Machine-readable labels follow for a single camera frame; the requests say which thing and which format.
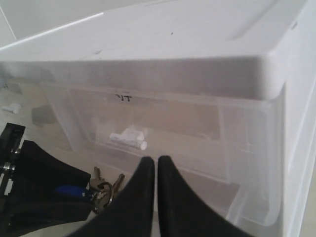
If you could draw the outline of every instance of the tiled floor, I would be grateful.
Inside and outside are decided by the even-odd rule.
[[[312,177],[310,192],[304,214],[300,237],[316,236],[316,166]]]

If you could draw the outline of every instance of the translucent plastic bin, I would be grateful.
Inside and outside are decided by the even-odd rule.
[[[170,155],[198,195],[229,221],[276,221],[283,93],[262,102],[73,84],[42,87],[73,149],[106,148],[120,163],[107,155],[101,161],[123,170],[123,163],[137,165],[142,156]],[[146,148],[111,138],[126,131],[140,132]]]

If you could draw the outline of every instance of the plastic storage box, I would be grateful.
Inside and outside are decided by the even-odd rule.
[[[127,6],[1,48],[0,75],[41,85],[74,150],[126,172],[170,155],[228,221],[295,236],[315,153],[315,12],[313,0]]]

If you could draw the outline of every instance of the white lid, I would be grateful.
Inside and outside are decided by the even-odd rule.
[[[272,99],[285,79],[267,76],[266,56],[304,3],[174,0],[112,9],[0,48],[2,76]]]

